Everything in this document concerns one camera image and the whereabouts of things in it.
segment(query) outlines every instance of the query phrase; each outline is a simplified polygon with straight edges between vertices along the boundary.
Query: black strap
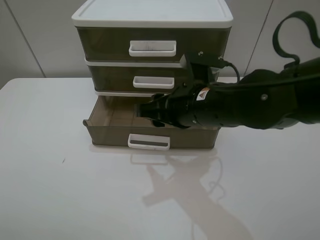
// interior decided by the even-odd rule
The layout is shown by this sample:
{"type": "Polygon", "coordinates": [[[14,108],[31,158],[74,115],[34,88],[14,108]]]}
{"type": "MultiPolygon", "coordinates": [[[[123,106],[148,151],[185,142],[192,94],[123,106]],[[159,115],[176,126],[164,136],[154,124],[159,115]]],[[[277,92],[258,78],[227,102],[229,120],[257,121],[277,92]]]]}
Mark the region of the black strap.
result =
{"type": "Polygon", "coordinates": [[[283,19],[279,23],[279,25],[276,27],[276,29],[273,33],[273,37],[272,37],[273,48],[276,51],[276,53],[283,58],[294,59],[294,62],[288,63],[284,66],[285,69],[292,67],[292,66],[297,66],[300,63],[300,58],[297,55],[290,54],[290,53],[283,51],[283,49],[280,47],[280,44],[279,44],[279,38],[278,38],[279,30],[280,30],[282,24],[284,23],[284,21],[286,21],[287,19],[291,19],[291,18],[300,19],[306,24],[306,26],[309,29],[312,43],[317,48],[320,48],[320,38],[318,36],[317,26],[316,26],[316,22],[315,22],[314,18],[309,13],[307,13],[305,11],[295,11],[294,13],[290,14],[289,16],[287,16],[285,19],[283,19]]]}

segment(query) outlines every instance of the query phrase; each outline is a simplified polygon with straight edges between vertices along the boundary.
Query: robotic arm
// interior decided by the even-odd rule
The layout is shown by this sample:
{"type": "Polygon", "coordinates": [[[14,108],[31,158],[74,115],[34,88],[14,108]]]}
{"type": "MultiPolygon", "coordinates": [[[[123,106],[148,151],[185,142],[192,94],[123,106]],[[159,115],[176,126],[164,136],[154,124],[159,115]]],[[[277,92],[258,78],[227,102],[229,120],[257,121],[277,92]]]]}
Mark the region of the robotic arm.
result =
{"type": "Polygon", "coordinates": [[[308,26],[313,44],[320,48],[317,27],[311,15],[297,11],[286,17],[273,34],[273,47],[294,62],[275,73],[258,69],[240,80],[232,63],[221,57],[186,53],[180,64],[188,70],[188,81],[168,95],[155,94],[151,102],[136,105],[138,117],[152,120],[156,127],[169,124],[178,128],[192,126],[283,129],[298,122],[320,123],[320,57],[300,64],[297,55],[283,51],[278,33],[282,23],[299,18],[308,26]],[[237,83],[216,82],[213,69],[230,66],[237,83]]]}

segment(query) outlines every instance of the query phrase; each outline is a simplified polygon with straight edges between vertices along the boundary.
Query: screw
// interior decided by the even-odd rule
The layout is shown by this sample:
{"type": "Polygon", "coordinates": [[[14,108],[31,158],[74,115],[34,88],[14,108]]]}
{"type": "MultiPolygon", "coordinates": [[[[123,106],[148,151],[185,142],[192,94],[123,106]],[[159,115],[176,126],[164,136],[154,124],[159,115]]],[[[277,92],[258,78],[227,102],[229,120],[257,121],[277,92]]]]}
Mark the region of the screw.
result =
{"type": "Polygon", "coordinates": [[[267,99],[268,99],[268,95],[267,94],[264,93],[264,94],[261,95],[261,100],[262,101],[265,101],[267,99]]]}

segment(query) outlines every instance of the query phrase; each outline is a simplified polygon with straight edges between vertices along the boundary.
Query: white lid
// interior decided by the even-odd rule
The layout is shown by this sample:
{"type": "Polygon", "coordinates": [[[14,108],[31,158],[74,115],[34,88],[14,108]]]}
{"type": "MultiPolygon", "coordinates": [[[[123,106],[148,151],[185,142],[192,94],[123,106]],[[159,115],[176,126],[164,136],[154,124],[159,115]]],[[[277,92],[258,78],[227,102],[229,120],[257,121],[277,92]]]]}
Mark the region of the white lid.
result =
{"type": "Polygon", "coordinates": [[[224,29],[233,17],[225,0],[87,0],[72,20],[76,27],[224,29]]]}

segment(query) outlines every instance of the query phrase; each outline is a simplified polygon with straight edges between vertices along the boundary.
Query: tabletop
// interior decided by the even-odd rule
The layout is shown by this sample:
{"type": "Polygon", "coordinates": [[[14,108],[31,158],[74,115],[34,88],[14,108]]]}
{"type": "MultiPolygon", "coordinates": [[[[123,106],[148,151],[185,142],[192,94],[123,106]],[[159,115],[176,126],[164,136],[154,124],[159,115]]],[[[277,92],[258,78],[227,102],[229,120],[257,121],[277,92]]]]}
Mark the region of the tabletop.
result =
{"type": "Polygon", "coordinates": [[[0,239],[314,240],[320,124],[223,128],[213,150],[93,146],[91,78],[0,90],[0,239]]]}

